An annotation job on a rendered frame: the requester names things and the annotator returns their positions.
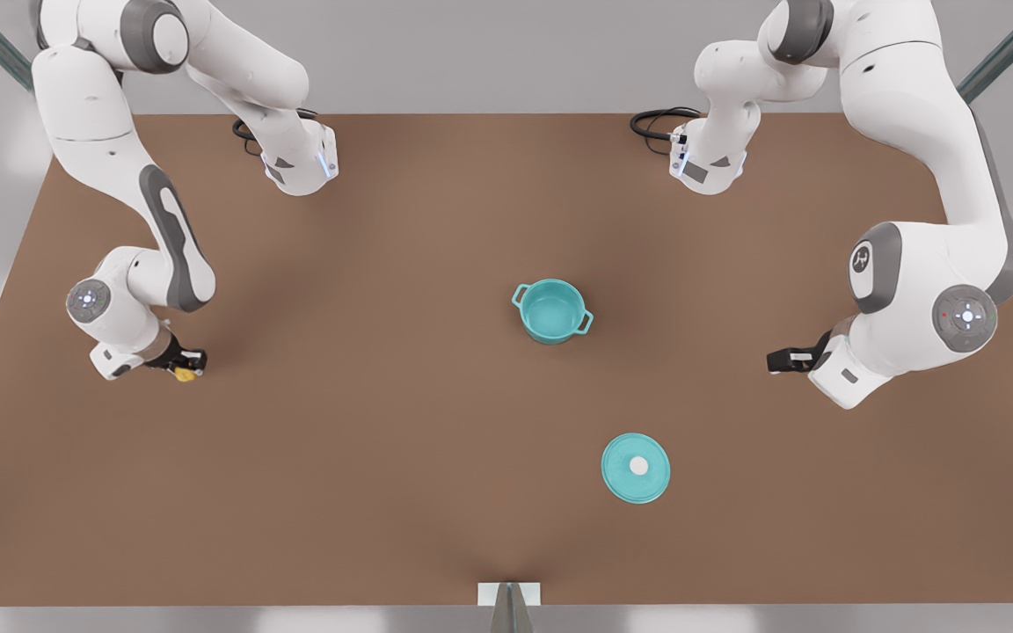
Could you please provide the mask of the teal pot lid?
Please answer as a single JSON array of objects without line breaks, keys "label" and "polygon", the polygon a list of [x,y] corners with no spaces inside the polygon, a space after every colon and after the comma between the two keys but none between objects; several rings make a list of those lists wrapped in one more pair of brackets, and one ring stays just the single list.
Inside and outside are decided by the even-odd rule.
[{"label": "teal pot lid", "polygon": [[650,436],[616,436],[603,450],[601,477],[618,499],[647,504],[659,499],[670,484],[670,458]]}]

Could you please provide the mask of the teal pot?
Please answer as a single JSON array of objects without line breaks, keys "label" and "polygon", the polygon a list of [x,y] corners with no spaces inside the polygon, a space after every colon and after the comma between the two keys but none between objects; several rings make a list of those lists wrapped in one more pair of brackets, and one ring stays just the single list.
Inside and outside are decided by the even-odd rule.
[{"label": "teal pot", "polygon": [[557,345],[576,335],[587,335],[594,314],[587,311],[574,285],[556,278],[520,284],[511,303],[520,312],[527,334],[544,345]]}]

